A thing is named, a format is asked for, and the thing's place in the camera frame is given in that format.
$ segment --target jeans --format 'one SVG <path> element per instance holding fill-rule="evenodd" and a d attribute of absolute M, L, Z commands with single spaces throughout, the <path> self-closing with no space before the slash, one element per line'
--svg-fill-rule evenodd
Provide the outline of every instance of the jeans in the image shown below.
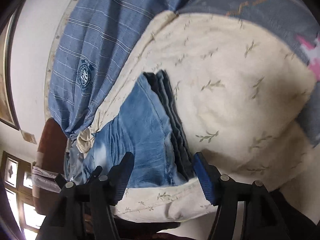
<path fill-rule="evenodd" d="M 67 181 L 73 181 L 76 185 L 83 184 L 82 163 L 84 160 L 83 154 L 78 150 L 77 137 L 74 135 L 71 138 L 70 151 L 64 155 L 64 174 Z"/>
<path fill-rule="evenodd" d="M 153 92 L 158 95 L 161 104 L 170 119 L 172 128 L 171 143 L 173 145 L 177 169 L 187 180 L 189 180 L 195 176 L 191 163 L 191 154 L 181 122 L 175 110 L 174 98 L 168 75 L 162 70 L 156 75 L 153 73 L 144 73 L 144 75 L 151 85 Z"/>
<path fill-rule="evenodd" d="M 135 160 L 128 187 L 181 185 L 187 179 L 177 170 L 171 139 L 170 119 L 141 74 L 119 114 L 95 134 L 93 147 L 83 161 L 83 181 L 98 165 L 103 168 L 102 175 L 108 174 L 130 151 Z"/>

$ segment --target pink fabric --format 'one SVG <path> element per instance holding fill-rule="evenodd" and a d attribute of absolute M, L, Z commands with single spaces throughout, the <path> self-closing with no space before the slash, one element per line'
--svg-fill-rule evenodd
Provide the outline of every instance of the pink fabric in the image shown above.
<path fill-rule="evenodd" d="M 320 34 L 315 39 L 315 44 L 306 41 L 302 36 L 297 35 L 301 43 L 301 49 L 309 58 L 308 68 L 315 74 L 317 81 L 320 81 Z"/>

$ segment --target wall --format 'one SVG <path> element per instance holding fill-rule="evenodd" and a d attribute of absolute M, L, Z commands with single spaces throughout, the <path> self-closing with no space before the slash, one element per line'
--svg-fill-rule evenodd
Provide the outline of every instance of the wall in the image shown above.
<path fill-rule="evenodd" d="M 12 97 L 21 130 L 39 143 L 44 127 L 44 78 L 49 51 L 60 19 L 70 0 L 26 0 L 13 38 L 11 54 Z M 28 162 L 36 158 L 37 145 L 0 122 L 3 150 Z"/>

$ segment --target black clamp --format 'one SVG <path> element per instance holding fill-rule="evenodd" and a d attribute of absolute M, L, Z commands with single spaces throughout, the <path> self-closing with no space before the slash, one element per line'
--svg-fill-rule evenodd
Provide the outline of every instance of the black clamp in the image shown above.
<path fill-rule="evenodd" d="M 44 219 L 36 240 L 119 240 L 110 206 L 122 199 L 133 165 L 134 155 L 127 152 L 108 175 L 99 177 L 102 168 L 98 166 L 83 185 L 66 182 L 59 174 L 55 179 L 61 188 L 58 201 Z M 84 228 L 85 204 L 90 207 L 94 235 Z"/>
<path fill-rule="evenodd" d="M 241 240 L 290 240 L 281 213 L 262 182 L 235 182 L 209 165 L 200 152 L 194 155 L 193 167 L 205 198 L 218 206 L 209 240 L 232 239 L 238 201 L 245 202 Z"/>

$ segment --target white sheet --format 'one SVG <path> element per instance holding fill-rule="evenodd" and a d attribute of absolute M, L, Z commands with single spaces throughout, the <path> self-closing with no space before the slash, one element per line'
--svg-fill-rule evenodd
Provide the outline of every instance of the white sheet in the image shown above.
<path fill-rule="evenodd" d="M 95 119 L 78 137 L 118 113 L 141 72 L 167 71 L 190 151 L 234 180 L 273 190 L 301 173 L 313 150 L 294 118 L 315 84 L 281 40 L 250 22 L 211 14 L 163 12 L 149 24 Z M 213 212 L 199 181 L 127 189 L 114 214 L 136 222 L 183 221 Z"/>

